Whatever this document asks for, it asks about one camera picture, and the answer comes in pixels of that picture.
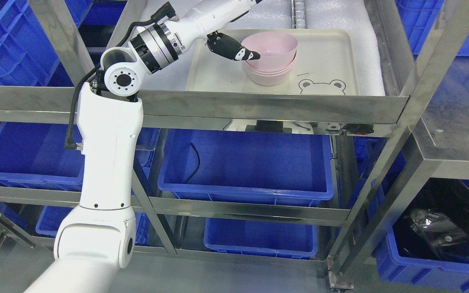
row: white foam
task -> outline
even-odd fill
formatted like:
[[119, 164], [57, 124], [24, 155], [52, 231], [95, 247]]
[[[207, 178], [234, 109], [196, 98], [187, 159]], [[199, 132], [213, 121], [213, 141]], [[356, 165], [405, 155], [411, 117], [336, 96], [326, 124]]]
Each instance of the white foam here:
[[361, 95], [385, 95], [374, 28], [363, 0], [306, 0], [307, 28], [340, 28], [352, 38]]
[[[149, 0], [144, 19], [153, 14], [166, 0]], [[179, 15], [199, 0], [173, 0]], [[370, 24], [363, 0], [306, 0], [307, 28], [340, 28], [352, 37], [354, 60], [361, 95], [385, 95], [379, 52], [374, 29]], [[226, 28], [291, 28], [290, 1], [263, 0], [241, 19]], [[147, 76], [144, 89], [176, 90], [186, 88], [194, 48], [160, 72]]]

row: floor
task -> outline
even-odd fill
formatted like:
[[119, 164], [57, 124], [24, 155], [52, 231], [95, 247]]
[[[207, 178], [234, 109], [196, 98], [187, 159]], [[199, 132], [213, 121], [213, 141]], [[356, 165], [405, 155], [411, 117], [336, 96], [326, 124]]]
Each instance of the floor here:
[[[22, 293], [52, 262], [50, 251], [11, 240], [0, 250], [0, 293]], [[422, 287], [380, 282], [374, 265], [363, 267], [353, 293], [435, 292]], [[327, 293], [315, 271], [266, 265], [241, 265], [162, 256], [135, 255], [119, 272], [110, 293]]]

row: cartoon frog drawing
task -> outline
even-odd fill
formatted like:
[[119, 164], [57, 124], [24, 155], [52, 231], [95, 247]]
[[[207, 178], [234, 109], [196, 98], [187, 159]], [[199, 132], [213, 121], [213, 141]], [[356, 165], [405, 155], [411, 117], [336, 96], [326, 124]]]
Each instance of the cartoon frog drawing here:
[[346, 95], [346, 84], [344, 81], [335, 79], [331, 82], [314, 82], [310, 79], [303, 79], [298, 83], [301, 94], [325, 94], [325, 95]]

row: stainless steel shelf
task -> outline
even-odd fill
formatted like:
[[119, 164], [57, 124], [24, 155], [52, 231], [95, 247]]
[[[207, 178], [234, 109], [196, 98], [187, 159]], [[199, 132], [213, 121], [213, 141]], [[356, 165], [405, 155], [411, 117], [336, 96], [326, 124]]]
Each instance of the stainless steel shelf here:
[[[139, 7], [145, 3], [145, 0], [128, 2], [112, 39], [123, 34], [126, 24], [138, 17]], [[43, 28], [57, 28], [45, 31], [64, 67], [69, 70], [71, 80], [77, 83], [82, 72], [87, 72], [88, 53], [80, 46], [80, 36], [73, 29], [75, 26], [66, 22], [66, 19], [71, 19], [66, 5], [56, 0], [30, 0], [30, 4]], [[333, 287], [352, 288], [349, 280], [355, 273], [352, 271], [357, 267], [355, 264], [370, 256], [374, 246], [385, 235], [385, 227], [393, 223], [422, 187], [421, 180], [428, 176], [463, 176], [462, 171], [451, 169], [459, 165], [469, 169], [469, 149], [460, 145], [453, 150], [447, 149], [447, 143], [454, 138], [443, 137], [442, 134], [453, 129], [449, 129], [441, 117], [423, 115], [423, 112], [469, 33], [469, 2], [458, 2], [445, 28], [430, 33], [415, 62], [394, 0], [365, 0], [365, 6], [378, 39], [387, 97], [186, 91], [139, 93], [140, 98], [146, 101], [145, 127], [222, 130], [233, 119], [260, 119], [317, 122], [315, 133], [318, 135], [325, 134], [329, 124], [338, 124], [341, 128], [348, 124], [373, 128], [373, 136], [388, 137], [389, 140], [354, 207], [351, 210], [299, 208], [160, 197], [162, 193], [156, 189], [156, 177], [164, 155], [162, 130], [149, 178], [142, 175], [138, 163], [134, 165], [132, 189], [136, 198], [132, 204], [136, 211], [147, 213], [164, 248], [138, 248], [140, 252], [169, 257], [299, 264], [313, 269], [328, 267], [333, 276], [338, 276]], [[0, 87], [0, 121], [66, 123], [72, 92], [70, 87]], [[351, 131], [341, 134], [354, 135]], [[349, 154], [348, 143], [348, 139], [337, 139], [334, 150], [338, 172], [341, 173], [339, 178], [352, 185], [355, 178], [346, 170], [353, 168], [345, 162]], [[361, 237], [354, 241], [352, 231], [363, 219], [370, 199], [403, 147], [409, 165], [387, 195], [380, 212], [366, 226]], [[346, 188], [345, 196], [352, 187]], [[77, 192], [0, 187], [0, 201], [7, 202], [74, 206], [79, 197]], [[175, 248], [173, 232], [164, 214], [341, 226], [341, 231], [332, 239], [327, 262], [237, 256]], [[15, 231], [26, 243], [41, 246], [50, 243], [50, 240], [22, 232]]]

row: black object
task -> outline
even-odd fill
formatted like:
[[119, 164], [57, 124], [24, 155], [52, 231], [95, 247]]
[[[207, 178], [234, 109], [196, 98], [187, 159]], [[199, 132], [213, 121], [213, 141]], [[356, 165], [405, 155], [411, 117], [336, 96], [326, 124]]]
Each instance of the black object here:
[[283, 121], [257, 120], [254, 131], [283, 133]]
[[413, 237], [397, 241], [403, 256], [469, 263], [469, 188], [461, 180], [428, 180], [394, 225], [397, 235], [408, 230]]
[[191, 178], [193, 178], [193, 176], [195, 176], [195, 174], [198, 172], [198, 170], [200, 168], [200, 155], [199, 155], [199, 152], [197, 151], [197, 148], [195, 147], [195, 145], [193, 143], [190, 143], [190, 145], [193, 148], [193, 150], [195, 151], [195, 154], [197, 154], [198, 164], [197, 164], [197, 168], [195, 169], [195, 171], [193, 171], [193, 174], [189, 175], [189, 177], [186, 179], [184, 184], [187, 184], [191, 180]]
[[207, 47], [211, 52], [234, 61], [260, 58], [258, 52], [248, 50], [239, 41], [221, 32], [213, 32], [207, 35]]

